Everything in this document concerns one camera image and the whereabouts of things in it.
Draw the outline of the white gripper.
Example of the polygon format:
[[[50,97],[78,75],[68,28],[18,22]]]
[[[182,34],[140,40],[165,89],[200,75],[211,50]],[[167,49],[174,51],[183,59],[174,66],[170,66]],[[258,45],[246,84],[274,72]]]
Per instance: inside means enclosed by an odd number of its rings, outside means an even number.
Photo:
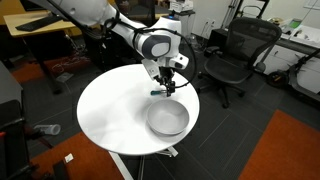
[[[160,57],[155,60],[144,59],[143,66],[152,80],[160,83],[160,94],[170,97],[175,92],[175,82],[171,81],[174,71],[184,70],[189,64],[189,58],[183,54],[174,57]]]

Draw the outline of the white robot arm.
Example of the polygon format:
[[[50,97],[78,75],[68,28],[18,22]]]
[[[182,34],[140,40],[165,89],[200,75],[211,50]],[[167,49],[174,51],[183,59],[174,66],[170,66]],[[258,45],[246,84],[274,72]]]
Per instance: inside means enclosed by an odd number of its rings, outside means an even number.
[[[107,31],[120,35],[142,57],[142,64],[152,80],[165,90],[151,94],[165,93],[169,97],[178,88],[172,80],[175,69],[185,69],[189,58],[179,52],[181,22],[171,16],[162,16],[147,27],[132,21],[107,0],[30,0],[47,10],[65,18],[95,39],[103,39]]]

